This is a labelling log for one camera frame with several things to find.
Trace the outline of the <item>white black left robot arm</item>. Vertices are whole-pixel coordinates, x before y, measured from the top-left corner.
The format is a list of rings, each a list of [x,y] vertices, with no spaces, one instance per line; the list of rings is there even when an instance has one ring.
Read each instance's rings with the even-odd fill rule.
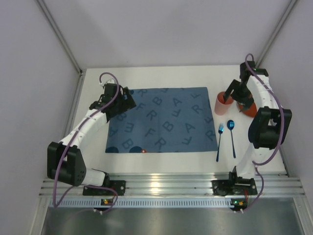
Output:
[[[106,173],[86,167],[83,149],[93,136],[113,117],[134,108],[136,103],[127,87],[108,83],[82,121],[62,140],[47,148],[47,176],[71,186],[103,186]]]

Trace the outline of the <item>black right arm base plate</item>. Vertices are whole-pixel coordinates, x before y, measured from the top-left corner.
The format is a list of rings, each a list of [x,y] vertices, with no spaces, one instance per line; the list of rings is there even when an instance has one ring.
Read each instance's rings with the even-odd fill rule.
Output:
[[[236,172],[229,172],[226,180],[213,180],[212,188],[215,196],[258,194],[255,180],[239,177]]]

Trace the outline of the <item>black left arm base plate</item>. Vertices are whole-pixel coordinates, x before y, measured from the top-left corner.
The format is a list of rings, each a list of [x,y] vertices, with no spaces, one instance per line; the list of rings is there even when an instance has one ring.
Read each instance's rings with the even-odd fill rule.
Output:
[[[125,180],[110,180],[110,183],[106,186],[114,191],[116,191],[118,196],[123,196],[126,190]],[[104,190],[99,188],[92,188],[85,186],[83,189],[84,196],[113,196],[114,193],[110,190]]]

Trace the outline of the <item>blue letter-print placemat cloth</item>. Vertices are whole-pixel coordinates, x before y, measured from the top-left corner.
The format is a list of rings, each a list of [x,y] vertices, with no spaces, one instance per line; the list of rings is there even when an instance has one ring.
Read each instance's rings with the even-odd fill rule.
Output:
[[[109,122],[107,153],[217,151],[206,87],[130,91],[136,106]]]

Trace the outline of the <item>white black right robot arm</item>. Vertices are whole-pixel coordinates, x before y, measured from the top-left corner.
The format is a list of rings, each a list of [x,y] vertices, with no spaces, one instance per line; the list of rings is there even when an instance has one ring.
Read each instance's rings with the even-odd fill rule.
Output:
[[[257,166],[266,165],[284,142],[292,117],[290,109],[284,109],[269,84],[266,69],[255,67],[248,60],[240,64],[240,79],[233,80],[223,94],[222,100],[233,99],[244,112],[256,107],[256,115],[248,129],[249,146],[236,165],[239,177],[250,179]]]

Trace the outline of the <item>pink plastic cup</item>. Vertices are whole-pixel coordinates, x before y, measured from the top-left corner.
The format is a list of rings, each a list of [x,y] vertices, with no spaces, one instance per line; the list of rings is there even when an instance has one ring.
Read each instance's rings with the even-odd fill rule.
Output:
[[[219,116],[224,115],[227,112],[227,110],[230,108],[232,103],[234,102],[232,97],[229,97],[227,101],[225,101],[224,93],[225,92],[219,92],[216,98],[216,102],[215,102],[214,112],[215,114]]]

